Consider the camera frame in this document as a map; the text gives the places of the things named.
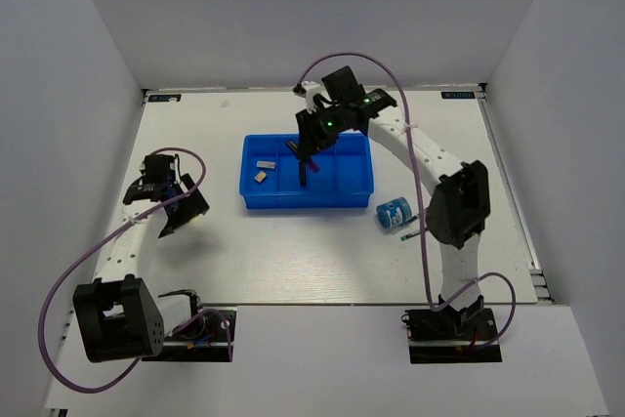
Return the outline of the purple capped black highlighter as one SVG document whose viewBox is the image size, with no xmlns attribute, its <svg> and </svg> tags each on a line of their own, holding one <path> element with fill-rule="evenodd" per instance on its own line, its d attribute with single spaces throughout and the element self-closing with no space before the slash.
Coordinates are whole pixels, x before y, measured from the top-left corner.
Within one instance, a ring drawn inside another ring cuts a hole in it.
<svg viewBox="0 0 625 417">
<path fill-rule="evenodd" d="M 298 144 L 295 141 L 287 140 L 285 145 L 306 169 L 309 169 L 314 173 L 319 172 L 320 167 L 318 164 L 309 155 L 299 150 Z"/>
</svg>

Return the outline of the grey white eraser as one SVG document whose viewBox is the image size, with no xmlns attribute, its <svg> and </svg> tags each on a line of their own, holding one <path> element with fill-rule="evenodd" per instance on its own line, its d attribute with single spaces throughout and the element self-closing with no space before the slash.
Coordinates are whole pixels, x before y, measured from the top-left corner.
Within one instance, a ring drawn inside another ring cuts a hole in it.
<svg viewBox="0 0 625 417">
<path fill-rule="evenodd" d="M 258 160 L 256 162 L 256 167 L 259 169 L 274 170 L 276 168 L 276 163 L 274 161 Z"/>
</svg>

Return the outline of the small tan wooden block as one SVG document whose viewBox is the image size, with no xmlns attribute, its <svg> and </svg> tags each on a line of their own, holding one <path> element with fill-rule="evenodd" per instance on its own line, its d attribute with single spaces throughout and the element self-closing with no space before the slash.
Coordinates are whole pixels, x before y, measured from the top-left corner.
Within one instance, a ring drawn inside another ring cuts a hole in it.
<svg viewBox="0 0 625 417">
<path fill-rule="evenodd" d="M 268 177 L 268 174 L 265 171 L 259 171 L 254 177 L 254 181 L 257 184 L 261 184 L 267 179 L 267 177 Z"/>
</svg>

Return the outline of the blue labelled round jar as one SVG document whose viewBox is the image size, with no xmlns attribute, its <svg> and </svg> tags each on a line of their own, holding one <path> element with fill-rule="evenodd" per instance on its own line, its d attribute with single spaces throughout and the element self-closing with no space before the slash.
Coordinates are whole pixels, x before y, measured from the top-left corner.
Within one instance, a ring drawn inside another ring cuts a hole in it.
<svg viewBox="0 0 625 417">
<path fill-rule="evenodd" d="M 383 229 L 393 229 L 408 224 L 413 218 L 413 212 L 408 201 L 398 197 L 378 205 L 376 217 Z"/>
</svg>

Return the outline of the green capped black highlighter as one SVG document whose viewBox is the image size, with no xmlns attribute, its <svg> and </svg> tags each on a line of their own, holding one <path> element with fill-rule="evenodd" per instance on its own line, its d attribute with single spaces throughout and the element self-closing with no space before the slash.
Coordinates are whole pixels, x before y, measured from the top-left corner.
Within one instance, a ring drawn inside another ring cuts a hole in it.
<svg viewBox="0 0 625 417">
<path fill-rule="evenodd" d="M 305 188 L 307 186 L 307 176 L 308 176 L 307 164 L 300 161 L 299 162 L 299 185 L 301 188 Z"/>
</svg>

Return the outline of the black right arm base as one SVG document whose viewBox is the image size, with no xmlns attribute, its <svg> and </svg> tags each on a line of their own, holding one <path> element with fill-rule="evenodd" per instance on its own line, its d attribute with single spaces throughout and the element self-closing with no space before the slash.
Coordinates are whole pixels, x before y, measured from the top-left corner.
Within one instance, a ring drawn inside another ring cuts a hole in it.
<svg viewBox="0 0 625 417">
<path fill-rule="evenodd" d="M 460 331 L 442 313 L 407 310 L 401 316 L 407 329 L 411 364 L 470 364 L 502 362 L 492 309 L 484 309 Z"/>
</svg>

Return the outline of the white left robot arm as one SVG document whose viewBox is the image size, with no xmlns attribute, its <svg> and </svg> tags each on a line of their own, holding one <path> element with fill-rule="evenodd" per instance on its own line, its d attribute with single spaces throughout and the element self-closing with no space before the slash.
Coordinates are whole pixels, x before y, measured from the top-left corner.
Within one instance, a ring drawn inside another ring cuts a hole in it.
<svg viewBox="0 0 625 417">
<path fill-rule="evenodd" d="M 194 186 L 190 174 L 178 169 L 175 155 L 145 157 L 140 177 L 122 199 L 123 221 L 130 226 L 113 238 L 93 281 L 74 290 L 73 306 L 92 362 L 157 356 L 177 330 L 194 338 L 205 329 L 207 316 L 194 291 L 157 294 L 146 282 L 158 240 L 209 210 L 197 189 L 176 198 Z"/>
</svg>

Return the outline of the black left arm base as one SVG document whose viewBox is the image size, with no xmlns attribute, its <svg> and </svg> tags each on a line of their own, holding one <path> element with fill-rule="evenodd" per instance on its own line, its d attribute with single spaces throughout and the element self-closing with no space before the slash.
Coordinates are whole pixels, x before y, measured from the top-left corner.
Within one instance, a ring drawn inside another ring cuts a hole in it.
<svg viewBox="0 0 625 417">
<path fill-rule="evenodd" d="M 182 333 L 165 339 L 161 353 L 143 362 L 228 363 L 233 358 L 237 308 L 207 313 Z"/>
</svg>

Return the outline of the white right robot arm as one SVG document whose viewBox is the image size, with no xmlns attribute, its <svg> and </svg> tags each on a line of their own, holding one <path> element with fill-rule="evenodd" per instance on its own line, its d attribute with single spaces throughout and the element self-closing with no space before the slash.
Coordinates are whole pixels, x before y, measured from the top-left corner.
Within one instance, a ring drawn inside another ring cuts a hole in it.
<svg viewBox="0 0 625 417">
<path fill-rule="evenodd" d="M 297 158 L 313 167 L 315 155 L 334 146 L 340 134 L 357 131 L 412 171 L 430 197 L 419 216 L 439 244 L 442 285 L 437 310 L 442 329 L 461 338 L 477 324 L 483 297 L 476 283 L 479 238 L 490 214 L 488 172 L 448 153 L 408 121 L 408 113 L 386 91 L 367 91 L 344 66 L 321 83 L 299 82 L 293 92 L 306 102 L 296 115 Z"/>
</svg>

